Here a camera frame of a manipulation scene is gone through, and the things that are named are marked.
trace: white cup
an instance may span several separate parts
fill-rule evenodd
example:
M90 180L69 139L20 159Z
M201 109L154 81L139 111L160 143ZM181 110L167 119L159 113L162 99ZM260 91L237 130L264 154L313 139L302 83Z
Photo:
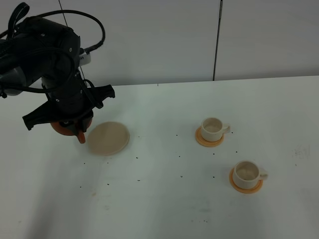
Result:
M217 118L206 118L200 128L201 136L205 140L215 142L221 139L223 133L230 130L230 124L222 123Z
M265 180L268 177L266 171L262 171L255 163L250 161L241 161L236 164L233 172L234 183L242 189L254 188L259 180Z

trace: orange saucer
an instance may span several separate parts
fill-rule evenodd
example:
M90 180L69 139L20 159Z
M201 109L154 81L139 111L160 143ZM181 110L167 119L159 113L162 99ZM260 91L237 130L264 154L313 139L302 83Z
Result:
M263 180L259 180L257 185L251 189L242 189L240 187L238 187L235 183L234 183L234 180L233 180L233 172L234 172L234 169L230 170L230 173L229 173L229 182L231 184L231 186L233 186L234 189L236 189L238 192L241 192L241 193L246 193L246 194L250 194L250 193L257 193L261 187L263 186Z
M205 140L202 136L201 136L201 132L200 132L200 127L196 130L196 133L195 133L195 138L196 138L196 141L205 146L205 147L216 147L218 145L220 145L223 141L224 141L224 134L223 136L220 138L220 140L218 141L215 141L215 142L210 142L210 141L207 141Z

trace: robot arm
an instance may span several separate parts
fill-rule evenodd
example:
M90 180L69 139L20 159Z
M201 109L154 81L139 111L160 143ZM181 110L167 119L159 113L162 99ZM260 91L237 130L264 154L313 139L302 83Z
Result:
M70 27L42 17L77 11L60 10L28 17L16 26L17 19L22 18L21 13L26 15L27 10L22 10L28 9L26 6L21 3L15 9L8 31L0 34L0 38L8 34L6 40L0 40L0 94L6 98L22 91L45 93L47 102L22 117L26 127L31 130L36 124L51 123L59 133L75 135L84 143L83 133L91 123L92 109L103 107L105 98L115 97L110 85L94 87L90 81L81 78L78 70L84 62L89 62L90 51L103 44L104 28L91 16L100 24L103 39L83 50L80 37ZM42 78L43 89L30 88L39 78Z

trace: white table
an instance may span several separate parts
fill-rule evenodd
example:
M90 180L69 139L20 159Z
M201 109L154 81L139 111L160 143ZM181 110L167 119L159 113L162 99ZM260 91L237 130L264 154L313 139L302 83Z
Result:
M114 89L88 130L128 127L111 157L50 125L28 131L44 95L0 99L1 239L319 238L319 77ZM232 125L216 148L194 138L209 116ZM252 195L228 181L246 159L269 172Z

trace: cup handle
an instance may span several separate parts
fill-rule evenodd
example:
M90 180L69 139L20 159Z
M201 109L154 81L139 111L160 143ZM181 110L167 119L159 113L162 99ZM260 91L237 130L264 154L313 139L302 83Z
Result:
M230 131L230 124L228 124L228 123L223 124L222 130L224 133L228 133Z
M268 173L266 171L261 171L259 175L260 175L259 177L260 180L266 180L268 178Z

